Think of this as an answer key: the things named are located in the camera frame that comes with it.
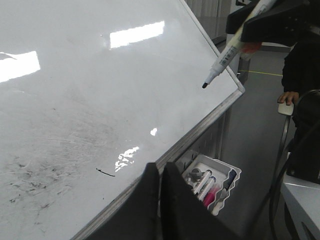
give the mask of yellow floor line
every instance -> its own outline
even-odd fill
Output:
[[[280,76],[280,77],[283,77],[282,74],[268,73],[268,72],[263,72],[263,71],[239,70],[239,72],[248,72],[248,73],[253,73],[253,74],[265,74],[265,75],[272,75],[272,76]]]

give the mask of black marker line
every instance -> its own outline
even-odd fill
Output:
[[[101,171],[101,169],[96,168],[96,170],[98,170],[100,173],[106,174],[106,175],[108,175],[108,176],[110,176],[110,177],[115,177],[115,175],[111,175],[111,174],[109,174],[109,173],[106,173],[106,172],[104,172],[104,171]]]

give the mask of pink marker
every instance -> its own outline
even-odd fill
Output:
[[[208,191],[207,195],[205,196],[203,200],[203,205],[207,208],[209,204],[211,204],[215,198],[216,198],[216,193],[221,189],[221,185],[219,183],[216,183],[213,185],[212,188]]]

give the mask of marker tray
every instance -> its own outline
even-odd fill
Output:
[[[226,200],[230,197],[231,191],[235,188],[236,183],[240,179],[241,169],[218,159],[213,159],[199,154],[182,173],[182,177],[184,179],[188,177],[189,173],[195,168],[200,169],[201,172],[211,170],[212,176],[216,178],[216,183],[221,183],[222,188],[216,192],[215,200],[207,207],[208,211],[211,212],[212,215],[216,216],[218,215],[219,211],[224,208]],[[227,186],[230,172],[232,170],[236,172],[236,176],[229,189],[226,191],[224,188]]]

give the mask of whiteboard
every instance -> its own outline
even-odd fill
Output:
[[[3,239],[72,238],[243,92],[202,89],[217,50],[180,0],[2,1],[0,30]]]

